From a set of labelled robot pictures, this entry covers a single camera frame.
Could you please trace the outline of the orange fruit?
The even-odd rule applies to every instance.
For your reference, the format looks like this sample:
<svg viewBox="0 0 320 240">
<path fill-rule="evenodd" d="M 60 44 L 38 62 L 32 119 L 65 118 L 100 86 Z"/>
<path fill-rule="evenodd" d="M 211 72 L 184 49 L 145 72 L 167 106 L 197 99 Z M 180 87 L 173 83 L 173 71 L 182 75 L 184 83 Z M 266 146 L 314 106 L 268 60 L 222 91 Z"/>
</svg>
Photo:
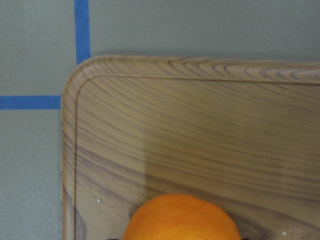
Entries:
<svg viewBox="0 0 320 240">
<path fill-rule="evenodd" d="M 125 240 L 239 240 L 232 218 L 219 206 L 188 194 L 163 194 L 132 216 Z"/>
</svg>

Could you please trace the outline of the wooden tray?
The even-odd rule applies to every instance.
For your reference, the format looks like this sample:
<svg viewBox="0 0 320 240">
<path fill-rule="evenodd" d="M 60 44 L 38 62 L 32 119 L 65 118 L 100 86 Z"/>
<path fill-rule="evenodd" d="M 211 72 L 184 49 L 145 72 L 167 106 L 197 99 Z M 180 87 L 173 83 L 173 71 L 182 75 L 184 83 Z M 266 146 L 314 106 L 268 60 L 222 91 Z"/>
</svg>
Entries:
<svg viewBox="0 0 320 240">
<path fill-rule="evenodd" d="M 96 56 L 61 123 L 64 240 L 119 240 L 163 193 L 219 205 L 244 239 L 320 237 L 317 62 Z"/>
</svg>

